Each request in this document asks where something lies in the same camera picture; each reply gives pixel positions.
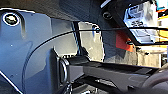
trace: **black cable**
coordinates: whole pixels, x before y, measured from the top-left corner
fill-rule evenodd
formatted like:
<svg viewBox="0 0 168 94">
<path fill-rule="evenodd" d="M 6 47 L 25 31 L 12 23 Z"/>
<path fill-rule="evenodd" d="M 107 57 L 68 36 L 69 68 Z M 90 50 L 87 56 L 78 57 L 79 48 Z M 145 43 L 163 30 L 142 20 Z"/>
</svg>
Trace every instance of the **black cable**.
<svg viewBox="0 0 168 94">
<path fill-rule="evenodd" d="M 76 30 L 76 31 L 69 31 L 69 32 L 66 32 L 66 33 L 62 33 L 62 34 L 53 36 L 53 37 L 49 38 L 48 40 L 42 42 L 40 45 L 38 45 L 36 48 L 34 48 L 30 52 L 29 55 L 27 55 L 26 60 L 24 62 L 23 70 L 22 70 L 22 91 L 23 91 L 23 93 L 26 94 L 26 89 L 25 89 L 25 72 L 26 72 L 26 67 L 27 67 L 27 64 L 29 62 L 29 59 L 32 56 L 32 54 L 38 48 L 40 48 L 41 46 L 43 46 L 44 44 L 48 43 L 49 41 L 51 41 L 51 40 L 53 40 L 55 38 L 58 38 L 58 37 L 61 37 L 61 36 L 64 36 L 64 35 L 67 35 L 67 34 L 70 34 L 70 33 L 73 33 L 73 32 L 79 32 L 79 31 L 115 31 L 115 30 L 124 30 L 124 29 L 156 29 L 156 30 L 165 30 L 165 31 L 168 31 L 167 28 L 158 28 L 158 27 L 122 27 L 122 28 L 113 28 L 113 29 L 110 29 L 110 30 L 101 30 L 101 29 L 97 29 L 97 30 Z"/>
</svg>

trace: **wire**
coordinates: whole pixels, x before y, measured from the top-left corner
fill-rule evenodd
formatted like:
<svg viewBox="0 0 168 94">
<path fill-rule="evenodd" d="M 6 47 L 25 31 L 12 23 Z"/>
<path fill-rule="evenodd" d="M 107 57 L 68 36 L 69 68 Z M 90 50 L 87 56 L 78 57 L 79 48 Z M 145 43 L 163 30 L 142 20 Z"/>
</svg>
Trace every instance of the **wire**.
<svg viewBox="0 0 168 94">
<path fill-rule="evenodd" d="M 113 29 L 110 29 L 110 30 L 76 30 L 76 31 L 69 31 L 69 32 L 66 32 L 66 33 L 62 33 L 62 34 L 59 34 L 59 35 L 56 35 L 56 36 L 53 36 L 51 38 L 49 38 L 48 40 L 42 42 L 41 44 L 39 44 L 37 47 L 35 47 L 26 57 L 26 60 L 24 62 L 24 66 L 23 66 L 23 70 L 22 70 L 22 90 L 23 90 L 23 93 L 26 94 L 26 88 L 25 88 L 25 72 L 26 72 L 26 67 L 28 65 L 28 62 L 30 60 L 30 57 L 33 55 L 33 53 L 38 49 L 40 48 L 41 46 L 43 46 L 44 44 L 48 43 L 49 41 L 55 39 L 55 38 L 58 38 L 58 37 L 61 37 L 61 36 L 64 36 L 64 35 L 67 35 L 67 34 L 70 34 L 70 33 L 73 33 L 73 32 L 79 32 L 79 31 L 115 31 L 115 30 L 124 30 L 124 29 L 156 29 L 156 30 L 165 30 L 165 31 L 168 31 L 167 28 L 158 28 L 158 27 L 122 27 L 122 28 L 113 28 Z"/>
</svg>

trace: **gray surface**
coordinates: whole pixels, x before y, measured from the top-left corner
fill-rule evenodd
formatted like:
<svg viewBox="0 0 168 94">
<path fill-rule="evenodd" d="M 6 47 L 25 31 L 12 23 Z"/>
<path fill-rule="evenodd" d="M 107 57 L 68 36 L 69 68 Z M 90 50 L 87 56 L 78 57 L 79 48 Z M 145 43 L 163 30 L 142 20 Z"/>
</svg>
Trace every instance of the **gray surface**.
<svg viewBox="0 0 168 94">
<path fill-rule="evenodd" d="M 104 0 L 2 0 L 0 7 L 12 7 L 47 14 L 50 17 L 89 21 L 98 24 L 101 29 L 111 29 L 112 26 L 101 16 L 100 5 Z M 115 32 L 102 32 L 105 62 L 129 63 L 137 58 L 134 53 L 123 52 L 115 48 Z"/>
</svg>

